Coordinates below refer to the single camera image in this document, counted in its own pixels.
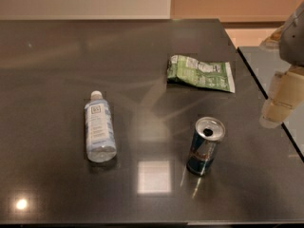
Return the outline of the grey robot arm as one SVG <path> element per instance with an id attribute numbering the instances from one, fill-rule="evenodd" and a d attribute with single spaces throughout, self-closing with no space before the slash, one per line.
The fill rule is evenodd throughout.
<path id="1" fill-rule="evenodd" d="M 304 101 L 304 2 L 262 45 L 268 48 L 274 40 L 280 59 L 291 66 L 272 78 L 259 119 L 266 128 L 281 125 Z"/>

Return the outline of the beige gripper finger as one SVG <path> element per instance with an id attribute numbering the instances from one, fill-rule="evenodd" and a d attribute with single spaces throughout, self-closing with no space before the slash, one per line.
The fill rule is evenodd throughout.
<path id="1" fill-rule="evenodd" d="M 277 71 L 271 81 L 260 124 L 265 128 L 281 125 L 304 101 L 304 67 L 290 66 L 285 72 Z"/>

